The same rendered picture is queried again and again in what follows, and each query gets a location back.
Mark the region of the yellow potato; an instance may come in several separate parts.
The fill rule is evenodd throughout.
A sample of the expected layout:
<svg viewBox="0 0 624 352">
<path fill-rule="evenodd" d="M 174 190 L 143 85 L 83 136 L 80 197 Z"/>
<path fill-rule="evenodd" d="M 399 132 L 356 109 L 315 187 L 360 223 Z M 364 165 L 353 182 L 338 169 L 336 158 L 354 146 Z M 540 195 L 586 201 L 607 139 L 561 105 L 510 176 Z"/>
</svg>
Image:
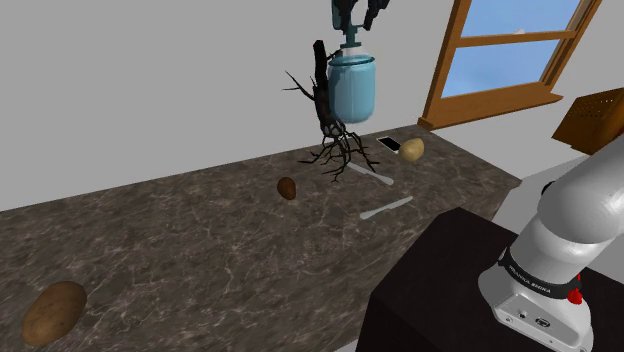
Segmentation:
<svg viewBox="0 0 624 352">
<path fill-rule="evenodd" d="M 424 154 L 424 142 L 413 138 L 401 144 L 398 155 L 406 162 L 415 162 Z"/>
</svg>

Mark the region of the black bare branch with roots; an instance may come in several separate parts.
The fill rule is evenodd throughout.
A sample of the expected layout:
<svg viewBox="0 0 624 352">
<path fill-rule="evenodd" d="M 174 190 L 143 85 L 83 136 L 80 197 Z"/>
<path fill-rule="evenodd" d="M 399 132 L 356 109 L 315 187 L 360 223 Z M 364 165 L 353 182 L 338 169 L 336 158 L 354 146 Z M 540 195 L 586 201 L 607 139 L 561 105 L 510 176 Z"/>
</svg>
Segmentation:
<svg viewBox="0 0 624 352">
<path fill-rule="evenodd" d="M 284 88 L 284 91 L 300 91 L 313 101 L 323 136 L 322 149 L 319 152 L 311 151 L 310 154 L 313 158 L 311 160 L 299 160 L 299 163 L 314 164 L 323 159 L 322 165 L 325 165 L 330 161 L 339 159 L 340 165 L 337 168 L 326 171 L 326 174 L 333 176 L 333 182 L 337 182 L 338 177 L 351 164 L 352 155 L 360 154 L 364 158 L 368 170 L 375 173 L 374 166 L 378 165 L 378 162 L 369 159 L 369 154 L 366 152 L 366 146 L 363 145 L 361 137 L 357 133 L 349 131 L 346 124 L 339 120 L 330 109 L 327 69 L 328 62 L 338 54 L 338 51 L 328 55 L 324 41 L 317 39 L 313 43 L 313 53 L 314 76 L 310 77 L 312 92 L 308 92 L 289 72 L 286 72 L 295 83 L 295 87 Z"/>
</svg>

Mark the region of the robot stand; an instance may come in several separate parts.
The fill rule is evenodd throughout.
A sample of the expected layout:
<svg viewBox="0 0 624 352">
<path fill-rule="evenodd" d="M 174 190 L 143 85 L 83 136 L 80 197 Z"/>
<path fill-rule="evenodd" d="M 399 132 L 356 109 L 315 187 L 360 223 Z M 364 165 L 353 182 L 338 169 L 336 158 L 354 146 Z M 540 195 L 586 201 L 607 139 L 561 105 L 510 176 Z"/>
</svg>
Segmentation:
<svg viewBox="0 0 624 352">
<path fill-rule="evenodd" d="M 543 280 L 578 277 L 591 311 L 587 352 L 624 352 L 624 285 L 589 268 L 601 244 L 575 244 L 533 217 L 519 235 L 463 208 L 438 215 L 372 291 L 356 352 L 554 352 L 497 320 L 479 275 L 504 249 Z"/>
</svg>

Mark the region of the large brown potato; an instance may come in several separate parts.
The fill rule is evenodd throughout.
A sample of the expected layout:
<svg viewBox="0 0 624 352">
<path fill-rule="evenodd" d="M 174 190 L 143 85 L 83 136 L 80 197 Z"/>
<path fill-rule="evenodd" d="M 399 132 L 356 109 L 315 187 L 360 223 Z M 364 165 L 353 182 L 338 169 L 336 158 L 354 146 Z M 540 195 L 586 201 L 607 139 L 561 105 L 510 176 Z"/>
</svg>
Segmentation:
<svg viewBox="0 0 624 352">
<path fill-rule="evenodd" d="M 81 284 L 73 281 L 51 284 L 24 315 L 23 341 L 39 347 L 64 337 L 78 322 L 86 303 L 87 293 Z"/>
</svg>

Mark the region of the small dark brown potato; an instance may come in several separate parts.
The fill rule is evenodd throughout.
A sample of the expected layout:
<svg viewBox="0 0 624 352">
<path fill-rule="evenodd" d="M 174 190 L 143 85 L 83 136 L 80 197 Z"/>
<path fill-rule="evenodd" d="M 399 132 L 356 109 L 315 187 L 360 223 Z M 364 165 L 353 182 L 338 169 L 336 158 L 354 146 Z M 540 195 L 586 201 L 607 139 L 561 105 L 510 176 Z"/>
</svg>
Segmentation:
<svg viewBox="0 0 624 352">
<path fill-rule="evenodd" d="M 290 177 L 282 177 L 277 183 L 278 193 L 286 200 L 294 200 L 296 198 L 296 183 Z"/>
</svg>

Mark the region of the brown wooden box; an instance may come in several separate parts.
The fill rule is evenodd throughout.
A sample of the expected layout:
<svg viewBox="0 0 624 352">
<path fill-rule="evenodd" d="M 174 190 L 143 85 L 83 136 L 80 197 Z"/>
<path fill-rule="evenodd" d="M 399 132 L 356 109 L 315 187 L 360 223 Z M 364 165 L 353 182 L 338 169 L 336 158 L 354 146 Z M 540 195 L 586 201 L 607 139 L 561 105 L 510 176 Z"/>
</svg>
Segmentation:
<svg viewBox="0 0 624 352">
<path fill-rule="evenodd" d="M 552 138 L 592 155 L 624 133 L 624 87 L 575 99 Z"/>
</svg>

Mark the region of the silver table knife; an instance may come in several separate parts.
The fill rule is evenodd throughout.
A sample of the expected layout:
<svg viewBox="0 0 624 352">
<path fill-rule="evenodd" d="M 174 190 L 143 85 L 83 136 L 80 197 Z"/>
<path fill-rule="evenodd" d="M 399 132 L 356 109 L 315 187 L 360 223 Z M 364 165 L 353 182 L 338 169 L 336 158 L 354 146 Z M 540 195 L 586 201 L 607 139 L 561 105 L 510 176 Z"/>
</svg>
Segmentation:
<svg viewBox="0 0 624 352">
<path fill-rule="evenodd" d="M 376 208 L 376 209 L 373 209 L 373 210 L 368 210 L 368 211 L 364 211 L 364 212 L 362 212 L 362 213 L 360 213 L 360 214 L 359 214 L 359 217 L 360 217 L 362 220 L 366 220 L 366 219 L 369 219 L 369 218 L 371 218 L 372 216 L 374 216 L 374 215 L 376 215 L 376 214 L 378 214 L 378 213 L 380 213 L 380 212 L 383 212 L 383 211 L 386 211 L 386 210 L 395 209 L 395 208 L 400 207 L 400 206 L 402 206 L 402 205 L 404 205 L 404 204 L 407 204 L 407 203 L 409 203 L 410 201 L 412 201 L 413 199 L 414 199 L 414 197 L 413 197 L 413 196 L 408 196 L 408 197 L 405 197 L 405 198 L 399 199 L 399 200 L 397 200 L 397 201 L 394 201 L 394 202 L 392 202 L 392 203 L 386 204 L 386 205 L 384 205 L 384 206 L 378 207 L 378 208 Z"/>
<path fill-rule="evenodd" d="M 378 179 L 379 181 L 385 183 L 386 185 L 393 185 L 394 184 L 394 180 L 390 177 L 387 176 L 383 176 L 383 175 L 379 175 L 377 173 L 375 173 L 374 171 L 371 171 L 369 169 L 366 169 L 362 166 L 356 165 L 353 162 L 349 162 L 347 165 L 347 167 L 361 173 L 361 174 L 365 174 L 365 175 L 370 175 L 376 179 Z"/>
</svg>

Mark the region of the wooden framed window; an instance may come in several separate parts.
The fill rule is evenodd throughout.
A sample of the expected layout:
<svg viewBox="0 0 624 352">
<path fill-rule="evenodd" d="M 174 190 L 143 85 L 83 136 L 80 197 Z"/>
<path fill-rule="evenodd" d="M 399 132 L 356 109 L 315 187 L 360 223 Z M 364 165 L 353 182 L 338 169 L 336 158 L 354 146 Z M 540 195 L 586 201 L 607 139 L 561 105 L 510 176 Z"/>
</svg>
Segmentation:
<svg viewBox="0 0 624 352">
<path fill-rule="evenodd" d="M 429 93 L 417 124 L 432 131 L 562 100 L 563 97 L 554 94 L 552 89 L 601 3 L 602 0 L 580 0 L 564 30 L 464 37 L 462 31 L 472 0 L 454 0 Z M 558 44 L 539 80 L 450 97 L 442 96 L 458 48 L 546 40 L 556 40 Z"/>
</svg>

